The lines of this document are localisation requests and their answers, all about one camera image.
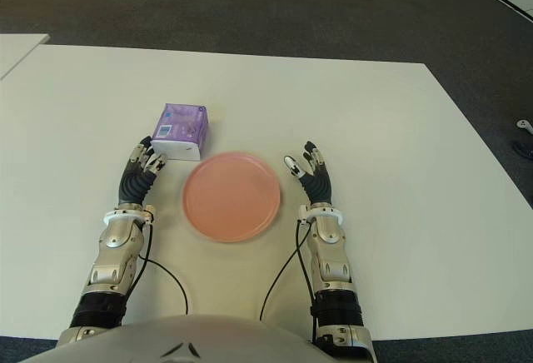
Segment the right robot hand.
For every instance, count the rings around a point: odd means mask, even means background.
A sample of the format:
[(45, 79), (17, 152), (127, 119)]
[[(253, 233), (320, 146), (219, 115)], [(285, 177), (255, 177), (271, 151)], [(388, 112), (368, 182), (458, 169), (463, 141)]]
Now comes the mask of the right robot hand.
[(331, 205), (331, 180), (320, 150), (313, 142), (307, 141), (302, 155), (311, 169), (309, 172), (304, 170), (291, 156), (284, 156), (286, 167), (300, 182), (312, 205), (317, 203)]

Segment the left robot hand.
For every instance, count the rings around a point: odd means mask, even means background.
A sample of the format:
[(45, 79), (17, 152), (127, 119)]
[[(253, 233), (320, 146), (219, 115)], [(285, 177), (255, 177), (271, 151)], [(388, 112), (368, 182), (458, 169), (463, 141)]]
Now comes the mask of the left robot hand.
[(159, 172), (167, 163), (167, 156), (155, 152), (152, 138), (144, 137), (132, 150), (118, 188), (118, 204), (142, 206)]

